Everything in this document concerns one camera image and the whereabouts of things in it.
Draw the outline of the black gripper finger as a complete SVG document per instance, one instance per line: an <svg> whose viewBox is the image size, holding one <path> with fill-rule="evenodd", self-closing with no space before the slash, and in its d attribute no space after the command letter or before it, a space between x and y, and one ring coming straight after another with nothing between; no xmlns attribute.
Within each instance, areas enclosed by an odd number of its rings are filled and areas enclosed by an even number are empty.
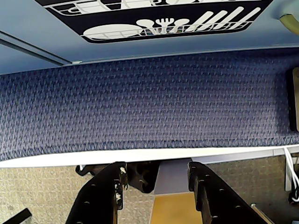
<svg viewBox="0 0 299 224"><path fill-rule="evenodd" d="M248 205L222 178L200 162L188 164L188 188L204 224L271 224L254 205Z"/></svg>
<svg viewBox="0 0 299 224"><path fill-rule="evenodd" d="M123 208L123 187L128 183L127 164L115 162L104 167L79 191L67 224L116 224Z"/></svg>

